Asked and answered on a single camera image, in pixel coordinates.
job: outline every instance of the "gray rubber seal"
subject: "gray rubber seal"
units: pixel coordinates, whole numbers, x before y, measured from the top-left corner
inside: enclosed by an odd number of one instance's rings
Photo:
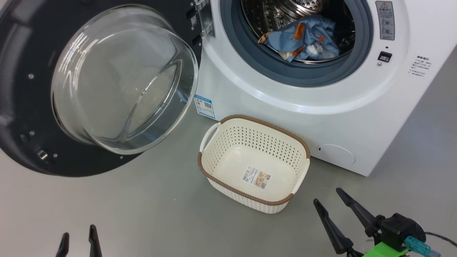
[[[240,0],[221,0],[220,10],[225,32],[238,54],[252,68],[278,82],[299,87],[336,83],[363,63],[373,40],[373,20],[366,1],[345,0],[356,26],[356,41],[349,55],[323,64],[285,62],[279,55],[257,43],[243,17]]]

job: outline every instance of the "white washing machine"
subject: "white washing machine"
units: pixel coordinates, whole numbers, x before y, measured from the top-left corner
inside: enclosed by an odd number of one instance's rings
[[[450,0],[0,3],[3,162],[67,177],[134,160],[194,101],[216,120],[290,130],[368,176],[457,43]],[[336,21],[336,58],[287,63],[257,43],[318,9]]]

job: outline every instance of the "barcode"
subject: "barcode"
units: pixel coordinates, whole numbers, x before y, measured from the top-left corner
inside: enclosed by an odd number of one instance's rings
[[[247,170],[247,171],[244,173],[243,180],[246,181],[246,182],[248,181],[249,172],[250,172],[250,170]]]

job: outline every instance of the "brown basket rim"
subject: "brown basket rim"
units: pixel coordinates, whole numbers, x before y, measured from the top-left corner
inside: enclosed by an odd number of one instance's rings
[[[249,120],[249,121],[252,121],[252,122],[255,122],[255,123],[258,123],[258,124],[261,124],[261,125],[264,125],[266,127],[269,127],[269,128],[272,128],[274,130],[277,130],[283,134],[286,134],[288,136],[290,136],[291,138],[297,140],[298,142],[300,142],[303,147],[305,148],[305,151],[306,151],[306,158],[307,159],[310,159],[311,158],[311,154],[309,152],[309,148],[308,148],[308,145],[305,143],[305,141],[303,141],[303,139],[301,139],[300,137],[298,137],[297,135],[283,129],[283,128],[280,128],[276,125],[273,125],[271,123],[268,123],[268,122],[265,122],[263,120],[259,120],[259,119],[256,119],[256,118],[252,118],[252,117],[249,117],[249,116],[245,116],[245,115],[240,115],[240,114],[236,114],[236,115],[231,115],[231,116],[228,116],[228,117],[225,117],[223,118],[220,123],[223,124],[224,122],[228,121],[228,120],[231,120],[231,119],[236,119],[236,118],[240,118],[240,119],[245,119],[245,120]],[[213,175],[209,174],[204,168],[203,168],[203,164],[202,164],[202,156],[203,156],[203,153],[202,152],[198,152],[198,158],[197,158],[197,162],[198,162],[198,167],[200,168],[200,171],[203,173],[203,175],[205,175],[207,178],[211,179],[212,181],[216,182],[217,184],[223,186],[224,188],[234,192],[234,193],[237,193],[241,196],[244,196],[248,199],[251,199],[251,200],[254,200],[256,202],[259,202],[259,203],[263,203],[265,205],[281,205],[283,203],[287,203],[288,201],[290,201],[290,199],[292,199],[293,197],[293,193],[290,193],[288,196],[286,196],[284,199],[281,199],[279,201],[275,201],[275,202],[271,202],[271,201],[265,201],[263,199],[260,199],[260,198],[257,198],[257,197],[254,197],[250,194],[247,194],[247,193],[244,193],[236,188],[233,188],[229,185],[227,185],[226,183],[216,179]]]

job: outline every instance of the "teal connector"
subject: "teal connector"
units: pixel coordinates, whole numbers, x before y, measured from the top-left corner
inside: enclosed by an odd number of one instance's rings
[[[416,252],[425,257],[441,257],[439,252],[432,250],[430,246],[424,244],[412,236],[408,236],[404,241],[404,244],[410,251]]]

